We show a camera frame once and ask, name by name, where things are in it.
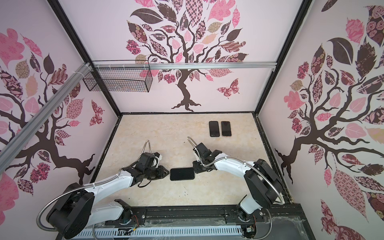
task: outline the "black metal frame edge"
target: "black metal frame edge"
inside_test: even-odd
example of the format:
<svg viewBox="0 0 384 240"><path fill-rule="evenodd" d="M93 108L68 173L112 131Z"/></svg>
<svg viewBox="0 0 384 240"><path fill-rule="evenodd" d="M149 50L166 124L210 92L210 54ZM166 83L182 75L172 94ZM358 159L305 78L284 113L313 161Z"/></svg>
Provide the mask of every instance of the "black metal frame edge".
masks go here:
<svg viewBox="0 0 384 240"><path fill-rule="evenodd" d="M292 24L292 27L288 33L288 36L284 42L283 48L279 54L279 57L277 58L277 65L275 67L275 70L270 75L270 77L267 81L267 84L264 87L262 96L260 97L260 100L257 104L257 107L255 109L256 115L260 113L260 111L263 107L263 104L264 104L264 102L268 96L269 91L272 88L272 85L273 85L273 83L277 77L277 74L279 73L279 71L280 71L280 69L284 63L284 59L287 56L288 51L291 48L291 45L292 45L292 43L296 37L296 34L297 34L298 30L300 29L300 26L302 25L303 21L304 21L304 18L308 12L308 9L311 5L311 2L312 2L312 0L303 0L303 2L301 3L301 6L299 8L299 11L297 12L296 18Z"/></svg>
<svg viewBox="0 0 384 240"><path fill-rule="evenodd" d="M93 175L92 175L92 178L91 178L90 183L95 182L95 180L96 180L96 178L97 178L97 175L99 174L99 171L100 171L100 169L101 169L101 165L103 164L104 159L105 159L105 156L107 155L107 152L108 152L108 150L109 150L109 147L111 146L113 137L114 137L115 134L116 134L116 131L117 131L118 127L119 127L119 124L120 124L120 122L121 122L121 119L122 119L122 115L120 115L120 117L118 117L118 120L116 121L115 127L113 128L112 133L111 133L111 135L109 136L109 139L108 139L107 145L106 145L105 148L104 148L103 154L101 155L100 160L99 160L99 162L98 162L98 164L97 164L97 166L96 166L96 168L95 168L95 170L94 170L94 172L93 172Z"/></svg>
<svg viewBox="0 0 384 240"><path fill-rule="evenodd" d="M74 30L71 22L69 21L67 15L65 14L63 8L61 7L61 5L59 3L59 1L58 0L47 0L47 1L48 1L49 5L51 6L52 10L54 11L54 13L56 14L57 18L59 19L61 25L63 26L63 28L67 32L73 45L75 46L75 48L79 52L83 61L86 63L89 63L91 68L95 69L91 58L89 57L87 51L85 50L84 45L80 41L79 36L77 35L76 31ZM92 71L92 75L95 78L98 85L100 86L100 88L101 88L105 98L109 102L111 108L116 113L116 116L119 117L121 115L121 112L120 112L118 106L116 105L116 102L113 99L110 92L108 90L106 90L107 88L106 88L105 84L103 83L103 81L101 80L101 76L99 75L99 73L97 71Z"/></svg>

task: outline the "smartphone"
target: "smartphone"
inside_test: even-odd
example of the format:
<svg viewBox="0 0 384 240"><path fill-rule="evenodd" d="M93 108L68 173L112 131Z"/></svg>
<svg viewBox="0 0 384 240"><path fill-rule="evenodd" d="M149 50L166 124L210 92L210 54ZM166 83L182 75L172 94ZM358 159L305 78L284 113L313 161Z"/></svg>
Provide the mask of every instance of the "smartphone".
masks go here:
<svg viewBox="0 0 384 240"><path fill-rule="evenodd" d="M223 137L232 136L231 123L230 122L226 122L226 121L221 122L221 135Z"/></svg>
<svg viewBox="0 0 384 240"><path fill-rule="evenodd" d="M171 181L195 179L195 172L192 167L172 168L169 179Z"/></svg>
<svg viewBox="0 0 384 240"><path fill-rule="evenodd" d="M211 137L220 137L220 131L218 129L218 121L209 122L209 135Z"/></svg>

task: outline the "pink wall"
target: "pink wall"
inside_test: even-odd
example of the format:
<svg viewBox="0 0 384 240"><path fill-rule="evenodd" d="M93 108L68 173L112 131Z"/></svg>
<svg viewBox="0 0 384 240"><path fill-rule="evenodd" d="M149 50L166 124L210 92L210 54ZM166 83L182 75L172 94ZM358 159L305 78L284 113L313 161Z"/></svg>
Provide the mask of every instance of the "pink wall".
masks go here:
<svg viewBox="0 0 384 240"><path fill-rule="evenodd" d="M322 239L382 239L384 6L315 1L260 114Z"/></svg>
<svg viewBox="0 0 384 240"><path fill-rule="evenodd" d="M5 1L0 16L4 148L82 60L46 1ZM102 93L81 81L0 176L2 239L55 238L37 227L37 213L69 184L89 182L116 120Z"/></svg>

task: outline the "patterned leaf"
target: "patterned leaf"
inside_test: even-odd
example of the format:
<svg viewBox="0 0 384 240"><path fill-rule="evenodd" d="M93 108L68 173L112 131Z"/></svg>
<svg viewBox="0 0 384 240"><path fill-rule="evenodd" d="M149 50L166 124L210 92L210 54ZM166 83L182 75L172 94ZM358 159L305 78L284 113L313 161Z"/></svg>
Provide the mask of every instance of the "patterned leaf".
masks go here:
<svg viewBox="0 0 384 240"><path fill-rule="evenodd" d="M214 23L211 23L210 25L209 25L209 27L208 27L208 31L210 32L210 33L214 33L214 32L216 32L219 28L220 28L220 26L221 26L221 22L214 22Z"/></svg>
<svg viewBox="0 0 384 240"><path fill-rule="evenodd" d="M384 82L384 74L371 78L370 80L364 82L358 89L357 92L362 94L371 94L376 92L381 88Z"/></svg>
<svg viewBox="0 0 384 240"><path fill-rule="evenodd" d="M334 137L336 135L338 135L341 130L343 130L344 128L339 128L339 127L333 127L329 130L329 133L328 133L328 137Z"/></svg>
<svg viewBox="0 0 384 240"><path fill-rule="evenodd" d="M316 104L320 100L322 93L323 93L323 82L321 80L321 73L320 73L320 75L317 77L317 80L313 84L313 88L312 88L314 104Z"/></svg>
<svg viewBox="0 0 384 240"><path fill-rule="evenodd" d="M148 8L137 9L131 14L131 16L138 16L141 20L149 24L155 24L163 21L158 13Z"/></svg>
<svg viewBox="0 0 384 240"><path fill-rule="evenodd" d="M383 124L384 123L384 107L378 107L370 112L363 120L364 122L371 124Z"/></svg>
<svg viewBox="0 0 384 240"><path fill-rule="evenodd" d="M325 83L328 85L333 85L336 83L335 77L328 71L325 71Z"/></svg>
<svg viewBox="0 0 384 240"><path fill-rule="evenodd" d="M372 70L376 62L375 59L375 48L368 42L364 41L364 43L360 45L358 59L355 62L356 69L362 78Z"/></svg>
<svg viewBox="0 0 384 240"><path fill-rule="evenodd" d="M49 159L49 153L47 151L45 151L45 150L38 151L37 155L39 156L39 158L41 160L46 161L46 162L51 162Z"/></svg>
<svg viewBox="0 0 384 240"><path fill-rule="evenodd" d="M355 177L356 181L363 187L369 188L374 191L384 191L384 187L376 180L370 177Z"/></svg>
<svg viewBox="0 0 384 240"><path fill-rule="evenodd" d="M333 182L339 192L349 205L359 211L365 218L365 200L361 189L357 183L345 172L336 169Z"/></svg>
<svg viewBox="0 0 384 240"><path fill-rule="evenodd" d="M26 60L19 62L16 64L15 72L19 78L27 78L29 77L29 66Z"/></svg>
<svg viewBox="0 0 384 240"><path fill-rule="evenodd" d="M345 38L332 38L333 57L336 61L351 65L353 59L353 48L351 43Z"/></svg>
<svg viewBox="0 0 384 240"><path fill-rule="evenodd" d="M227 33L228 29L229 29L229 26L231 25L231 21L229 21L229 23L226 23L224 24L222 27L221 27L221 35L224 36L224 34Z"/></svg>
<svg viewBox="0 0 384 240"><path fill-rule="evenodd" d="M324 172L324 180L327 183L327 186L331 185L332 181L332 174L331 174L331 169L327 168Z"/></svg>
<svg viewBox="0 0 384 240"><path fill-rule="evenodd" d="M313 76L316 75L321 67L324 64L325 60L325 51L323 49L323 45L320 45L320 47L315 52L313 58L312 58L312 64L311 64L311 71L313 73Z"/></svg>
<svg viewBox="0 0 384 240"><path fill-rule="evenodd" d="M369 176L376 176L378 174L381 174L382 171L384 171L384 166L380 164L368 164L359 170Z"/></svg>
<svg viewBox="0 0 384 240"><path fill-rule="evenodd" d="M19 179L17 181L17 185L20 188L20 190L22 190L23 192L30 193L33 196L33 185L30 181L25 179Z"/></svg>
<svg viewBox="0 0 384 240"><path fill-rule="evenodd" d="M356 83L355 79L353 78L352 74L349 72L341 70L341 82L344 85L353 85Z"/></svg>
<svg viewBox="0 0 384 240"><path fill-rule="evenodd" d="M160 43L157 43L155 41L153 41L152 39L149 39L151 44L152 44L152 47L153 49L160 55L163 55L163 56L167 56L167 52L165 50L165 48L163 46L161 46Z"/></svg>
<svg viewBox="0 0 384 240"><path fill-rule="evenodd" d="M203 20L203 21L200 22L199 26L197 27L197 30L196 30L196 41L202 39L204 34L205 34L205 22Z"/></svg>
<svg viewBox="0 0 384 240"><path fill-rule="evenodd" d="M294 111L289 115L288 118L293 119L293 118L296 117L296 115L297 115L298 113L299 113L299 110L294 110Z"/></svg>
<svg viewBox="0 0 384 240"><path fill-rule="evenodd" d="M242 42L239 44L239 42L229 42L229 43L225 43L225 44L222 44L220 45L220 47L222 47L225 51L231 53L231 52L238 52L240 51L240 48L242 46L245 46L246 42Z"/></svg>
<svg viewBox="0 0 384 240"><path fill-rule="evenodd" d="M67 137L70 137L71 135L69 135L68 133L66 133L64 130L57 130L55 132L55 134L57 134L59 137L61 138L67 138Z"/></svg>
<svg viewBox="0 0 384 240"><path fill-rule="evenodd" d="M341 157L342 160L344 160L347 163L353 164L353 165L363 165L355 156L352 154L345 154Z"/></svg>

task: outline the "dark brown leaf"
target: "dark brown leaf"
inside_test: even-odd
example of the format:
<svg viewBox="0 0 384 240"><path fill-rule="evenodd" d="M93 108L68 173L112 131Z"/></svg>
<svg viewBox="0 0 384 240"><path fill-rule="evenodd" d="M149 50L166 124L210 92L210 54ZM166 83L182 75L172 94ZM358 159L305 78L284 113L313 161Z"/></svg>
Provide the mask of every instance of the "dark brown leaf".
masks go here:
<svg viewBox="0 0 384 240"><path fill-rule="evenodd" d="M155 24L163 21L158 13L148 8L137 9L131 14L131 16L133 15L138 16L141 20L149 24Z"/></svg>
<svg viewBox="0 0 384 240"><path fill-rule="evenodd" d="M333 43L333 57L336 61L351 65L353 59L353 48L345 38L332 38L329 40Z"/></svg>

